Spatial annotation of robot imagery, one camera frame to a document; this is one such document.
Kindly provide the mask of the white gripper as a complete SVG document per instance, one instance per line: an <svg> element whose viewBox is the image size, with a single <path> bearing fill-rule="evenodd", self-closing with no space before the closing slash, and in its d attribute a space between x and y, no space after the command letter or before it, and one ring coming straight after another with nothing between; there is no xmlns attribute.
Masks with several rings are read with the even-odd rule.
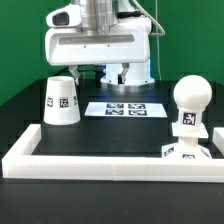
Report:
<svg viewBox="0 0 224 224"><path fill-rule="evenodd" d="M122 64L118 84L125 84L129 63L150 58L152 22L128 3L70 3L49 13L46 23L46 59L70 66L76 85L77 65Z"/></svg>

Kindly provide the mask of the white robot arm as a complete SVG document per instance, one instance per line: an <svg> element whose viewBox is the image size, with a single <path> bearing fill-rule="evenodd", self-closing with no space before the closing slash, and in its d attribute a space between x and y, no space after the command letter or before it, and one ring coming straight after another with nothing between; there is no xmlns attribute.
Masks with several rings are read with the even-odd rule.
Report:
<svg viewBox="0 0 224 224"><path fill-rule="evenodd" d="M101 82L139 87L154 82L150 75L149 35L152 22L129 0L71 0L46 17L45 54L49 64L103 65Z"/></svg>

